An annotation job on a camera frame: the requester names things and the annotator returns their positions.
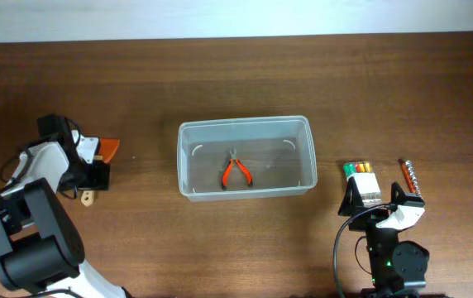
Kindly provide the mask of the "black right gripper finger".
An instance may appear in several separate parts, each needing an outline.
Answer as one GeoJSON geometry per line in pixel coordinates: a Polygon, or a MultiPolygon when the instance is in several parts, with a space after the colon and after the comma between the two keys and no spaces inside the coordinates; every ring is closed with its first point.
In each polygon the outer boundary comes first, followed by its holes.
{"type": "Polygon", "coordinates": [[[391,185],[391,201],[392,205],[402,205],[408,207],[424,207],[425,202],[420,195],[407,193],[401,188],[398,182],[391,185]]]}
{"type": "Polygon", "coordinates": [[[354,177],[350,177],[346,185],[346,193],[337,212],[340,216],[353,216],[363,210],[363,201],[354,177]]]}

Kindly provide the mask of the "orange scraper wooden handle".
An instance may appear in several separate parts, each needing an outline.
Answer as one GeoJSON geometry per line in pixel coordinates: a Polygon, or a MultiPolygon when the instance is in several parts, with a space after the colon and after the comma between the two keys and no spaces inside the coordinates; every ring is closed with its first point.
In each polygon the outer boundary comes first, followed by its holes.
{"type": "Polygon", "coordinates": [[[117,153],[120,141],[111,138],[82,137],[77,152],[87,166],[88,173],[81,186],[76,188],[80,201],[86,207],[95,201],[98,191],[109,188],[111,166],[109,163],[117,153]]]}

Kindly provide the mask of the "clear plastic storage box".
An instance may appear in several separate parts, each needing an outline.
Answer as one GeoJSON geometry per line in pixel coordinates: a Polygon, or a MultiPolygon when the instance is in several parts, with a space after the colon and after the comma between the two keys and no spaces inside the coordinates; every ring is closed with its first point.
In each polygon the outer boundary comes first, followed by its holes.
{"type": "Polygon", "coordinates": [[[192,202],[303,195],[318,183],[313,135],[300,115],[182,123],[177,170],[192,202]]]}

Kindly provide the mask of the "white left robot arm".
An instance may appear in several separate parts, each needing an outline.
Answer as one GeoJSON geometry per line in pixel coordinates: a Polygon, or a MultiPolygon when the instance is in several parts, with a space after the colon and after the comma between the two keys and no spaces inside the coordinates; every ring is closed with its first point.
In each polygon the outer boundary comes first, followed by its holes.
{"type": "Polygon", "coordinates": [[[57,132],[28,144],[0,189],[0,282],[30,297],[121,297],[85,258],[77,228],[57,198],[76,162],[93,164],[100,142],[80,132],[57,132]]]}

